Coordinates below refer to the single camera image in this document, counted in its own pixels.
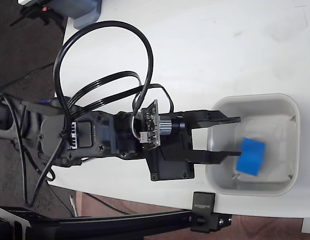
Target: blue foam block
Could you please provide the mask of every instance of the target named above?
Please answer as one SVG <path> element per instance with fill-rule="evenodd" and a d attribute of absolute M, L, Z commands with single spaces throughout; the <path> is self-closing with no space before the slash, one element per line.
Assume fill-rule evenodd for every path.
<path fill-rule="evenodd" d="M 244 138 L 241 144 L 242 154 L 238 158 L 236 170 L 257 176 L 263 163 L 266 145 L 260 141 Z"/>

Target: black bracket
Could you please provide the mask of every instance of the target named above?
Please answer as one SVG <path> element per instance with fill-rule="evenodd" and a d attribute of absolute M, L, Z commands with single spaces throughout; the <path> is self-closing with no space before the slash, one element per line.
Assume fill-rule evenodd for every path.
<path fill-rule="evenodd" d="M 186 228 L 216 232 L 231 225 L 232 218 L 214 213 L 214 202 L 214 193 L 195 192 L 192 211 L 64 219 L 51 219 L 22 207 L 0 206 L 0 236 L 16 240 L 132 240 Z"/>
<path fill-rule="evenodd" d="M 232 215 L 213 212 L 214 204 L 214 193 L 194 192 L 191 231 L 208 234 L 231 225 Z"/>
<path fill-rule="evenodd" d="M 170 135 L 161 135 L 161 145 L 145 149 L 144 155 L 152 181 L 193 179 L 194 164 L 220 164 L 228 156 L 240 156 L 237 151 L 195 150 L 192 129 L 234 124 L 240 117 L 227 117 L 217 110 L 194 110 L 161 114 L 172 122 Z"/>

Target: white plastic bin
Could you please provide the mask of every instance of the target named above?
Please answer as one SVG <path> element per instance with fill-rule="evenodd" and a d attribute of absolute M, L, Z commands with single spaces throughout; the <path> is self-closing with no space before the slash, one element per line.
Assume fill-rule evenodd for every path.
<path fill-rule="evenodd" d="M 237 151 L 243 138 L 266 144 L 258 176 L 236 171 L 238 157 L 220 165 L 207 165 L 206 177 L 212 188 L 226 195 L 279 196 L 291 189 L 298 174 L 300 114 L 289 96 L 275 94 L 230 96 L 213 110 L 241 123 L 222 124 L 208 130 L 208 150 Z"/>

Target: black wire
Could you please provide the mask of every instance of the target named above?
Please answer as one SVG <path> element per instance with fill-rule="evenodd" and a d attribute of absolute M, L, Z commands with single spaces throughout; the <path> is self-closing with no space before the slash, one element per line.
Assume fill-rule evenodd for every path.
<path fill-rule="evenodd" d="M 65 143 L 65 139 L 61 139 L 55 152 L 53 153 L 53 155 L 51 156 L 50 160 L 48 161 L 47 165 L 45 166 L 44 170 L 42 171 L 39 180 L 37 181 L 36 187 L 35 187 L 35 191 L 34 191 L 34 195 L 33 198 L 31 200 L 31 202 L 28 201 L 28 189 L 27 189 L 27 169 L 26 169 L 26 160 L 25 160 L 25 148 L 23 145 L 23 141 L 21 138 L 21 131 L 20 131 L 20 127 L 19 127 L 19 123 L 18 123 L 18 119 L 17 119 L 17 115 L 16 112 L 9 100 L 9 98 L 5 95 L 5 94 L 0 94 L 0 96 L 6 101 L 9 110 L 11 112 L 11 115 L 13 117 L 13 121 L 15 123 L 16 126 L 16 131 L 17 131 L 17 140 L 18 140 L 18 144 L 19 144 L 19 153 L 20 153 L 20 159 L 21 159 L 21 168 L 22 168 L 22 173 L 23 173 L 23 192 L 24 192 L 24 200 L 25 200 L 25 204 L 28 207 L 33 207 L 36 198 L 38 196 L 39 190 L 41 189 L 41 186 L 49 172 L 49 170 L 51 169 L 52 164 L 54 163 L 55 158 L 58 156 L 61 148 L 63 147 L 64 143 Z"/>
<path fill-rule="evenodd" d="M 32 201 L 31 201 L 31 202 L 26 201 L 26 204 L 27 204 L 28 207 L 31 208 L 31 207 L 34 205 L 34 203 L 35 203 L 35 201 L 36 201 L 36 198 L 37 198 L 37 196 L 38 196 L 39 190 L 40 190 L 40 188 L 41 188 L 41 186 L 42 186 L 42 184 L 43 184 L 43 182 L 44 182 L 44 180 L 45 180 L 45 177 L 46 177 L 47 173 L 49 172 L 51 166 L 53 165 L 55 159 L 56 159 L 57 156 L 59 155 L 59 153 L 60 153 L 62 147 L 63 147 L 64 144 L 65 144 L 65 142 L 66 142 L 65 139 L 63 139 L 63 138 L 60 139 L 60 141 L 59 141 L 59 143 L 58 143 L 58 146 L 57 146 L 56 150 L 54 151 L 53 155 L 51 156 L 51 158 L 50 158 L 49 161 L 47 162 L 47 165 L 45 166 L 45 168 L 44 168 L 42 174 L 41 174 L 40 177 L 39 177 L 39 180 L 37 181 L 37 184 L 36 184 L 36 187 L 35 187 L 35 193 L 34 193 L 34 196 L 33 196 Z"/>
<path fill-rule="evenodd" d="M 135 77 L 137 78 L 138 82 L 139 82 L 139 86 L 141 86 L 141 81 L 139 78 L 139 75 L 137 73 L 135 73 L 134 71 L 121 71 L 121 72 L 117 72 L 114 74 L 111 74 L 109 76 L 103 77 L 101 79 L 98 79 L 88 85 L 86 85 L 85 87 L 83 87 L 82 89 L 80 89 L 78 92 L 76 92 L 72 98 L 68 101 L 68 108 L 71 109 L 71 107 L 80 99 L 82 98 L 84 95 L 86 95 L 87 93 L 89 93 L 90 91 L 104 85 L 107 83 L 110 83 L 114 80 L 118 80 L 124 77 Z"/>
<path fill-rule="evenodd" d="M 87 33 L 96 30 L 96 29 L 101 29 L 101 28 L 107 28 L 107 27 L 118 27 L 118 28 L 123 28 L 126 30 L 129 30 L 133 32 L 135 35 L 139 37 L 139 39 L 143 42 L 143 44 L 146 47 L 147 55 L 148 55 L 148 70 L 147 70 L 147 76 L 145 80 L 145 84 L 141 90 L 140 96 L 137 99 L 137 102 L 135 104 L 135 108 L 133 110 L 132 116 L 135 116 L 145 98 L 145 95 L 147 93 L 147 89 L 150 85 L 152 73 L 153 73 L 153 64 L 154 64 L 154 59 L 153 59 L 153 53 L 151 50 L 151 46 L 147 40 L 147 38 L 143 35 L 141 31 L 139 31 L 137 28 L 134 26 L 121 22 L 121 21 L 101 21 L 101 22 L 96 22 L 94 24 L 88 25 L 84 27 L 83 29 L 79 30 L 76 32 L 74 35 L 72 35 L 68 41 L 62 46 L 60 52 L 58 53 L 58 56 L 55 61 L 55 66 L 54 66 L 54 82 L 55 82 L 55 90 L 56 90 L 56 95 L 59 100 L 59 103 L 61 105 L 61 108 L 64 111 L 65 115 L 65 126 L 64 126 L 64 133 L 69 134 L 71 130 L 71 124 L 72 124 L 72 118 L 71 118 L 71 113 L 70 110 L 67 106 L 67 102 L 65 99 L 65 96 L 63 94 L 62 88 L 61 88 L 61 82 L 60 82 L 60 68 L 61 68 L 61 63 L 67 53 L 67 51 L 70 49 L 70 47 L 82 36 L 86 35 Z"/>
<path fill-rule="evenodd" d="M 101 204 L 105 205 L 106 207 L 108 207 L 108 208 L 110 208 L 110 209 L 112 209 L 112 210 L 114 210 L 114 211 L 116 211 L 116 212 L 118 212 L 118 213 L 120 213 L 120 214 L 129 215 L 129 213 L 126 213 L 126 212 L 124 212 L 124 211 L 121 211 L 121 210 L 119 210 L 119 209 L 113 207 L 113 206 L 110 206 L 109 204 L 107 204 L 107 203 L 105 203 L 104 201 L 100 200 L 99 198 L 97 198 L 97 197 L 91 195 L 90 193 L 86 193 L 86 192 L 85 192 L 85 194 L 86 194 L 87 196 L 93 198 L 94 200 L 100 202 Z"/>
<path fill-rule="evenodd" d="M 133 94 L 138 94 L 142 89 L 143 89 L 143 85 L 142 86 L 138 86 L 138 87 L 135 87 L 135 88 L 132 88 L 130 90 L 127 90 L 127 91 L 123 91 L 123 92 L 120 92 L 118 94 L 115 94 L 115 95 L 112 95 L 112 96 L 108 96 L 108 97 L 105 97 L 103 99 L 100 99 L 96 102 L 93 102 L 83 108 L 81 108 L 80 110 L 74 112 L 71 114 L 71 117 L 73 120 L 79 118 L 80 116 L 86 114 L 86 113 L 89 113 L 91 112 L 92 110 L 94 109 L 97 109 L 99 107 L 102 107 L 106 104 L 109 104 L 109 103 L 112 103 L 112 102 L 115 102 L 115 101 L 118 101 L 120 99 L 124 99 L 126 97 L 129 97 Z M 149 85 L 149 88 L 150 89 L 153 89 L 153 88 L 161 88 L 163 89 L 163 91 L 165 92 L 168 100 L 169 100 L 169 103 L 170 103 L 170 113 L 174 112 L 174 103 L 171 99 L 171 97 L 169 96 L 168 92 L 166 91 L 166 89 L 160 85 L 160 84 L 157 84 L 157 83 L 153 83 L 153 84 L 150 84 Z"/>
<path fill-rule="evenodd" d="M 70 214 L 71 217 L 75 217 L 75 215 L 70 211 L 70 209 L 64 204 L 63 201 L 61 201 L 61 199 L 55 194 L 55 192 L 52 190 L 52 188 L 50 187 L 49 183 L 46 181 L 47 183 L 47 187 L 50 190 L 50 192 L 55 196 L 55 198 L 58 200 L 58 202 L 67 210 L 67 212 Z"/>
<path fill-rule="evenodd" d="M 13 146 L 14 146 L 15 150 L 19 152 L 19 149 L 16 147 L 15 142 L 13 142 Z M 25 146 L 24 146 L 24 152 L 25 152 L 25 154 L 26 154 L 26 156 L 27 156 L 27 158 L 28 158 L 28 161 L 30 162 L 31 166 L 33 167 L 33 169 L 34 169 L 39 175 L 41 175 L 41 173 L 42 173 L 41 170 L 39 169 L 39 167 L 38 167 L 37 164 L 35 163 L 34 159 L 32 158 L 30 152 L 28 151 L 28 149 L 27 149 Z M 47 181 L 49 181 L 49 182 L 52 182 L 53 180 L 56 179 L 56 174 L 55 174 L 55 172 L 54 172 L 52 169 L 50 169 L 49 172 L 50 172 L 50 174 L 51 174 L 52 177 L 50 178 L 50 177 L 46 176 L 45 179 L 46 179 Z"/>
<path fill-rule="evenodd" d="M 19 152 L 19 149 L 16 148 L 16 145 L 15 143 L 13 144 L 14 148 L 16 151 Z M 38 168 L 38 166 L 36 165 L 35 161 L 33 160 L 30 152 L 28 151 L 28 149 L 24 146 L 24 151 L 25 151 L 25 154 L 30 162 L 30 164 L 32 165 L 32 167 L 35 169 L 35 171 L 41 175 L 42 172 L 40 171 L 40 169 Z M 49 170 L 52 178 L 46 176 L 45 177 L 45 180 L 46 180 L 46 183 L 47 183 L 47 186 L 48 186 L 48 189 L 51 191 L 51 193 L 55 196 L 55 198 L 58 200 L 58 202 L 67 210 L 67 212 L 70 214 L 71 217 L 75 217 L 74 214 L 69 210 L 69 208 L 62 202 L 62 200 L 55 194 L 55 192 L 52 190 L 52 188 L 50 187 L 50 185 L 48 184 L 48 181 L 52 182 L 53 180 L 56 179 L 56 174 L 54 173 L 54 171 L 52 169 Z"/>
<path fill-rule="evenodd" d="M 3 85 L 3 86 L 0 87 L 0 92 L 2 92 L 3 89 L 6 89 L 7 87 L 9 87 L 9 86 L 11 86 L 11 85 L 16 84 L 17 82 L 22 81 L 22 80 L 28 78 L 30 75 L 32 75 L 32 74 L 34 74 L 34 73 L 36 73 L 36 72 L 39 72 L 39 71 L 41 71 L 41 70 L 44 70 L 44 69 L 46 69 L 46 68 L 48 68 L 48 67 L 50 67 L 50 66 L 53 66 L 53 65 L 54 65 L 54 63 L 52 62 L 52 63 L 50 63 L 50 64 L 47 64 L 47 65 L 44 65 L 44 66 L 42 66 L 42 67 L 40 67 L 40 68 L 37 68 L 37 69 L 35 69 L 35 70 L 32 70 L 31 72 L 27 73 L 26 75 L 24 75 L 24 76 L 22 76 L 22 77 L 20 77 L 20 78 L 17 78 L 17 79 L 15 79 L 15 80 L 10 81 L 9 83 L 7 83 L 7 84 L 5 84 L 5 85 Z"/>

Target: white table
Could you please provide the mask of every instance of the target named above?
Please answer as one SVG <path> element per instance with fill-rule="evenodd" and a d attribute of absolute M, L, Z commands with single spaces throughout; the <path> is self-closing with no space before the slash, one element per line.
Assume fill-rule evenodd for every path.
<path fill-rule="evenodd" d="M 119 20 L 140 29 L 151 43 L 153 83 L 166 87 L 176 111 L 211 109 L 234 95 L 284 93 L 301 113 L 299 175 L 279 197 L 216 196 L 215 212 L 270 217 L 310 218 L 310 0 L 104 0 L 99 19 Z M 76 30 L 68 21 L 65 40 Z M 132 33 L 109 28 L 89 33 L 70 49 L 61 69 L 66 96 L 109 74 L 132 70 L 145 77 L 146 52 Z M 98 88 L 80 105 L 137 85 L 122 79 Z M 144 106 L 159 99 L 147 93 Z M 130 111 L 132 98 L 102 108 Z M 197 130 L 194 146 L 206 149 L 207 130 Z M 205 166 L 195 179 L 151 182 L 146 161 L 100 158 L 71 168 L 53 167 L 54 185 L 107 197 L 191 209 L 194 191 L 213 192 Z"/>

